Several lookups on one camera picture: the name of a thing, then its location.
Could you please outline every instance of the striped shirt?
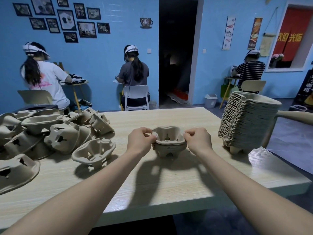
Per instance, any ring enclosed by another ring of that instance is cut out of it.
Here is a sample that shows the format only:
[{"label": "striped shirt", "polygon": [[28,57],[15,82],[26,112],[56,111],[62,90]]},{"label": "striped shirt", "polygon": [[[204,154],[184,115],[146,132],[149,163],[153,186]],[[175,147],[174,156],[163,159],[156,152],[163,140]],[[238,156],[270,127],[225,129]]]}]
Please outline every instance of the striped shirt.
[{"label": "striped shirt", "polygon": [[261,80],[261,76],[265,69],[265,63],[260,61],[250,61],[240,64],[236,68],[236,73],[240,74],[240,79],[238,81],[238,88],[241,91],[241,84],[245,80]]}]

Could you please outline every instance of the white coffee banner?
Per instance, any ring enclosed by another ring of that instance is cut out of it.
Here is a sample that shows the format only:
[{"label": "white coffee banner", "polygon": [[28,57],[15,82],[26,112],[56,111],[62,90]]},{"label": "white coffee banner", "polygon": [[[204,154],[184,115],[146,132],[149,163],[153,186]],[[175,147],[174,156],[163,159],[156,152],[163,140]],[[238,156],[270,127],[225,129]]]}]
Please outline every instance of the white coffee banner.
[{"label": "white coffee banner", "polygon": [[227,17],[227,24],[226,24],[226,30],[225,30],[224,43],[223,43],[223,50],[229,50],[230,49],[230,44],[232,43],[232,37],[233,37],[233,30],[235,27],[235,21],[236,21],[236,17],[233,17],[233,16]]}]

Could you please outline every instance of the framed picture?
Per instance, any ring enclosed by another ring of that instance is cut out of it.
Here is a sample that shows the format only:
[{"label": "framed picture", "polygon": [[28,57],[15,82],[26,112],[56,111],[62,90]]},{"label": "framed picture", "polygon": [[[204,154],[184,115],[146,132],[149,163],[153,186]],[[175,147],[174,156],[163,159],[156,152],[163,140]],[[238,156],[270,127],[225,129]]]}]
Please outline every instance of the framed picture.
[{"label": "framed picture", "polygon": [[44,18],[29,18],[33,30],[47,30],[46,22]]},{"label": "framed picture", "polygon": [[100,9],[87,7],[88,19],[101,20]]},{"label": "framed picture", "polygon": [[51,0],[31,0],[36,15],[55,16]]},{"label": "framed picture", "polygon": [[33,16],[27,3],[13,3],[17,16]]},{"label": "framed picture", "polygon": [[59,24],[57,18],[46,18],[50,33],[60,33]]},{"label": "framed picture", "polygon": [[97,22],[98,33],[99,34],[111,34],[109,23],[99,23]]},{"label": "framed picture", "polygon": [[65,43],[78,43],[76,32],[63,32]]},{"label": "framed picture", "polygon": [[57,12],[62,30],[77,30],[72,10],[57,10]]},{"label": "framed picture", "polygon": [[68,0],[57,0],[59,7],[69,7]]},{"label": "framed picture", "polygon": [[87,19],[85,6],[83,3],[74,3],[74,8],[77,19]]},{"label": "framed picture", "polygon": [[96,27],[93,22],[77,22],[79,36],[81,38],[96,38]]}]

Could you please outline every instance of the white visor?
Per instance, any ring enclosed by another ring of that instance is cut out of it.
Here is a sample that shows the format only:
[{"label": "white visor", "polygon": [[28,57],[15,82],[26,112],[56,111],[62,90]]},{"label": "white visor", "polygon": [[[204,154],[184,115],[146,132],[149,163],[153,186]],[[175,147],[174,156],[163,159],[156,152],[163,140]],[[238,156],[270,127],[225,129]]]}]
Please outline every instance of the white visor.
[{"label": "white visor", "polygon": [[127,47],[127,49],[125,50],[125,53],[126,54],[127,52],[138,52],[138,49],[135,45],[130,45]]},{"label": "white visor", "polygon": [[46,54],[48,57],[50,57],[50,55],[46,51],[43,51],[42,49],[37,48],[36,46],[30,45],[30,44],[31,42],[28,42],[26,43],[26,45],[23,45],[23,50],[25,51],[25,53],[34,53],[37,51],[41,51],[44,54]]},{"label": "white visor", "polygon": [[247,54],[246,54],[246,56],[245,56],[245,58],[248,56],[248,55],[257,55],[257,54],[259,54],[260,53],[260,50],[258,50],[258,49],[252,49],[252,50],[250,50]]}]

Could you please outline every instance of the doorway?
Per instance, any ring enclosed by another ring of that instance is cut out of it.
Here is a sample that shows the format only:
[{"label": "doorway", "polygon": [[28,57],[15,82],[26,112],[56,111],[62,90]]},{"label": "doorway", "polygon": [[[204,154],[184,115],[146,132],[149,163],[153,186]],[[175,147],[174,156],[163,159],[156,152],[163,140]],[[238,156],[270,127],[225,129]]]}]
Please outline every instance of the doorway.
[{"label": "doorway", "polygon": [[197,8],[198,0],[159,0],[161,109],[189,106]]}]

